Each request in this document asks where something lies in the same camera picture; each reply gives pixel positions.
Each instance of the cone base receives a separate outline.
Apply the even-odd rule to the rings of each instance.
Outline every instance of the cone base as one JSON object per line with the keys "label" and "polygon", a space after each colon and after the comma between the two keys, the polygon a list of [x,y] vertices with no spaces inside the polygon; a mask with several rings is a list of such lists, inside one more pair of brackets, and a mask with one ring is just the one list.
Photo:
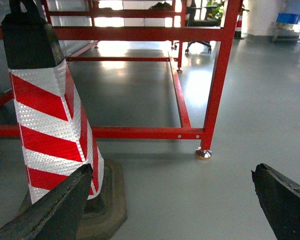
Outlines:
{"label": "cone base", "polygon": [[[26,194],[19,214],[31,206]],[[104,176],[100,194],[87,201],[76,234],[77,240],[108,240],[127,220],[127,201],[123,168],[113,160],[104,160]]]}

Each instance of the green plant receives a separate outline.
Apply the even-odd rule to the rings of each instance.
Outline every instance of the green plant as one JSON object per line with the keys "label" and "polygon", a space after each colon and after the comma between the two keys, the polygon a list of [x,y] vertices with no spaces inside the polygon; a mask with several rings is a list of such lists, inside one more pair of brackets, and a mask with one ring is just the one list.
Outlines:
{"label": "green plant", "polygon": [[[207,7],[215,7],[211,9],[209,16],[211,19],[218,20],[219,24],[221,23],[221,18],[224,13],[225,0],[207,0]],[[241,12],[250,12],[249,9],[245,8],[245,5],[242,4]]]}

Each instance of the metal foot pad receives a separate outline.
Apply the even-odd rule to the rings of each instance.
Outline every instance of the metal foot pad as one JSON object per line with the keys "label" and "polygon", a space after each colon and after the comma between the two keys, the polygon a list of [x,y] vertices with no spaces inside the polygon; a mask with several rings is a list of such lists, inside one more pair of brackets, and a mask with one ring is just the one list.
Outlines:
{"label": "metal foot pad", "polygon": [[201,147],[195,151],[195,157],[200,160],[209,160],[212,156],[211,150],[202,150]]}

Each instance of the traffic cone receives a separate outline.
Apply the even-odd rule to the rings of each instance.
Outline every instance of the traffic cone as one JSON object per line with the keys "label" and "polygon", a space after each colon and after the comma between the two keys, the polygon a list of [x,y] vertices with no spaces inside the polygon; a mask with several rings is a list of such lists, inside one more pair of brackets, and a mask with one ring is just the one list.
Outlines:
{"label": "traffic cone", "polygon": [[93,178],[88,200],[102,186],[104,160],[92,135],[56,33],[32,0],[10,1],[3,42],[34,204],[84,164]]}
{"label": "traffic cone", "polygon": [[234,39],[244,39],[241,37],[242,16],[243,16],[243,12],[240,11],[238,15],[238,21],[236,22],[236,26],[235,26]]}

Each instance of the gray epoxy floor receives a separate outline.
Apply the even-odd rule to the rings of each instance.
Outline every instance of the gray epoxy floor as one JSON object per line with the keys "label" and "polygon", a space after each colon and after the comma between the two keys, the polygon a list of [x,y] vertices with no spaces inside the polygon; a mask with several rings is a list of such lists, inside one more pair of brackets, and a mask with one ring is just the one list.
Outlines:
{"label": "gray epoxy floor", "polygon": [[[86,54],[106,55],[102,43]],[[214,52],[200,45],[183,58],[180,80],[194,127],[203,124],[213,61]],[[69,67],[92,125],[179,126],[166,63]],[[4,121],[13,119],[9,109],[0,112],[12,115]],[[128,219],[113,240],[275,240],[251,170],[266,163],[300,184],[300,44],[233,43],[210,161],[194,158],[199,141],[192,140],[104,139],[98,146],[124,169]],[[26,191],[20,142],[0,139],[0,227]]]}

